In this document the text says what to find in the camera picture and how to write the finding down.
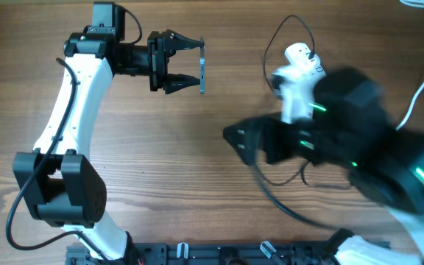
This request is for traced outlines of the blue screen Galaxy smartphone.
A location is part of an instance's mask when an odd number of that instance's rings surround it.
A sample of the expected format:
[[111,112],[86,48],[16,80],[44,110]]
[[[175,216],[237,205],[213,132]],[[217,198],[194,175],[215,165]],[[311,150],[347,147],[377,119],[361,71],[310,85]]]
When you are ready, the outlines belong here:
[[205,39],[200,37],[200,94],[205,94]]

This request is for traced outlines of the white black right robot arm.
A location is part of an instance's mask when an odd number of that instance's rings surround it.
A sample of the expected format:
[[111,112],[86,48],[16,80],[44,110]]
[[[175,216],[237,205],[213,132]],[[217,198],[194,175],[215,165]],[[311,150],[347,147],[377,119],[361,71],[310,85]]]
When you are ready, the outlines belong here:
[[401,254],[335,227],[324,246],[336,264],[424,264],[424,132],[397,128],[381,105],[381,87],[354,68],[319,80],[310,104],[313,116],[290,124],[272,116],[226,127],[224,139],[250,166],[259,185],[259,151],[268,163],[302,157],[315,165],[332,163],[367,199],[387,207],[419,248]]

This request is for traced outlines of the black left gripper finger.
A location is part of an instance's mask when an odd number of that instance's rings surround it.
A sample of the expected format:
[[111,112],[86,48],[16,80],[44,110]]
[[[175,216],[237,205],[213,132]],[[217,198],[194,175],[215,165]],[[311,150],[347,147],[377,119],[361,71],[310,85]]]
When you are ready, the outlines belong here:
[[163,82],[165,94],[200,84],[200,79],[185,74],[168,74]]
[[204,42],[200,40],[194,40],[187,38],[178,32],[167,29],[166,30],[166,49],[168,50],[186,50],[186,49],[195,49],[203,48]]

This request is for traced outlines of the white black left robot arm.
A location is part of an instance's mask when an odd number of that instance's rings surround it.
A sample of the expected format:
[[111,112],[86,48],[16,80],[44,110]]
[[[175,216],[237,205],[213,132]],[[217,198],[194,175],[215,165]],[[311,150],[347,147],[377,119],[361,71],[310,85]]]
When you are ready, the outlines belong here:
[[33,219],[62,229],[85,245],[95,264],[144,264],[131,235],[105,210],[107,188],[89,160],[102,99],[116,75],[145,76],[151,91],[171,94],[203,86],[204,77],[171,74],[169,60],[180,50],[205,49],[204,40],[173,30],[151,32],[145,45],[127,42],[129,11],[113,2],[93,5],[92,21],[64,43],[63,82],[49,121],[31,152],[19,152],[13,173]]

